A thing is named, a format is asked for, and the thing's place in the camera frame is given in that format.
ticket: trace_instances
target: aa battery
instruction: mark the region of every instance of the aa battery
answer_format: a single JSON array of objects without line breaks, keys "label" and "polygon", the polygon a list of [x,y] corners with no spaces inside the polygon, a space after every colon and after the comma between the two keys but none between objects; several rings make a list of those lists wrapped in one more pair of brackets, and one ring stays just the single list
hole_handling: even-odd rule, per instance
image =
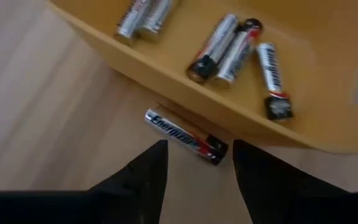
[{"label": "aa battery", "polygon": [[257,47],[269,97],[265,99],[266,114],[270,120],[286,120],[293,117],[289,96],[283,91],[282,76],[278,69],[277,54],[272,43]]},{"label": "aa battery", "polygon": [[151,42],[159,40],[161,30],[170,13],[179,5],[180,0],[155,0],[139,33]]},{"label": "aa battery", "polygon": [[117,25],[116,40],[126,45],[133,45],[137,31],[144,23],[152,5],[152,0],[133,0]]},{"label": "aa battery", "polygon": [[227,153],[226,143],[161,105],[149,109],[145,120],[214,165],[218,165]]},{"label": "aa battery", "polygon": [[262,23],[257,19],[246,19],[238,28],[236,37],[219,64],[218,74],[212,84],[220,88],[229,88],[236,80],[238,71],[255,49],[255,41],[262,31]]},{"label": "aa battery", "polygon": [[238,23],[237,16],[228,14],[216,26],[203,49],[187,70],[187,75],[192,80],[203,83],[216,73],[220,59],[236,34]]}]

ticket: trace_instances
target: wooden floor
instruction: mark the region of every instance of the wooden floor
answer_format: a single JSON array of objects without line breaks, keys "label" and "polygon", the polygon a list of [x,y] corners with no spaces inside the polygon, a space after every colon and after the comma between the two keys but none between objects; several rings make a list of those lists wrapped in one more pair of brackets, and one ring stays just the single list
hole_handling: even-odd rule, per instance
[{"label": "wooden floor", "polygon": [[[162,138],[143,122],[159,98],[108,68],[43,1],[0,0],[0,190],[97,184]],[[358,155],[265,149],[358,190]],[[230,155],[212,167],[174,142],[169,153],[161,223],[250,223]]]}]

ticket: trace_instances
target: light wood floor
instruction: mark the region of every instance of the light wood floor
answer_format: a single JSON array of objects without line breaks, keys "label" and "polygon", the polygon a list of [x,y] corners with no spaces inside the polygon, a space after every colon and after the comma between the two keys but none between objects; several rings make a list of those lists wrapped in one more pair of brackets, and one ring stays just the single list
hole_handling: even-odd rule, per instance
[{"label": "light wood floor", "polygon": [[[0,190],[97,184],[162,138],[143,122],[159,98],[108,68],[43,1],[0,0]],[[358,155],[265,149],[358,190]],[[169,153],[161,223],[250,223],[230,155],[212,167],[173,142]]]}]

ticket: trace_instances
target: battery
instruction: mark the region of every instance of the battery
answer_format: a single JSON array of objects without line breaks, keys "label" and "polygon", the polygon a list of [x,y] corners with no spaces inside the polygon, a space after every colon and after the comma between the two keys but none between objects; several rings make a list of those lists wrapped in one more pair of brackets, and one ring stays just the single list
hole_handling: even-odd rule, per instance
[{"label": "battery", "polygon": [[254,18],[246,19],[238,28],[237,34],[218,66],[218,74],[211,84],[219,88],[229,88],[236,80],[238,71],[249,58],[256,46],[256,39],[262,32],[262,23]]},{"label": "battery", "polygon": [[290,97],[283,91],[282,75],[278,69],[277,54],[272,43],[257,47],[269,97],[265,99],[266,114],[273,121],[293,117]]},{"label": "battery", "polygon": [[133,45],[151,5],[152,0],[132,0],[120,23],[117,24],[115,39],[123,44]]},{"label": "battery", "polygon": [[236,34],[238,23],[237,16],[233,14],[223,17],[194,62],[187,69],[186,72],[190,79],[204,83],[216,73],[220,59]]},{"label": "battery", "polygon": [[145,40],[157,42],[168,16],[179,3],[180,0],[155,0],[149,15],[139,30],[140,36]]},{"label": "battery", "polygon": [[191,149],[204,160],[218,165],[228,145],[162,105],[147,110],[145,120],[154,128]]}]

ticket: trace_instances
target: energizer battery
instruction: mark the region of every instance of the energizer battery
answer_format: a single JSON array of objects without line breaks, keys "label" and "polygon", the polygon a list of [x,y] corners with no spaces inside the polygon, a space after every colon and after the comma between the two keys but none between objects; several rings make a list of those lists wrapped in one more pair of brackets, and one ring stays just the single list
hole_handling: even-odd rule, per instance
[{"label": "energizer battery", "polygon": [[161,105],[149,109],[145,120],[214,165],[218,165],[227,153],[229,146],[226,143]]},{"label": "energizer battery", "polygon": [[126,45],[133,45],[137,31],[144,23],[151,5],[152,0],[132,0],[117,25],[117,31],[114,34],[116,40]]},{"label": "energizer battery", "polygon": [[293,117],[289,96],[284,93],[278,69],[275,47],[263,43],[257,47],[269,97],[265,99],[267,117],[270,120],[286,120]]},{"label": "energizer battery", "polygon": [[220,59],[236,34],[238,23],[237,16],[228,14],[216,26],[187,70],[187,75],[192,80],[203,83],[216,73]]},{"label": "energizer battery", "polygon": [[255,41],[262,31],[262,23],[257,19],[246,19],[238,28],[233,43],[219,64],[218,74],[212,79],[212,85],[229,88],[236,80],[237,73],[255,49]]},{"label": "energizer battery", "polygon": [[169,14],[179,5],[180,0],[155,0],[139,33],[143,39],[156,42]]}]

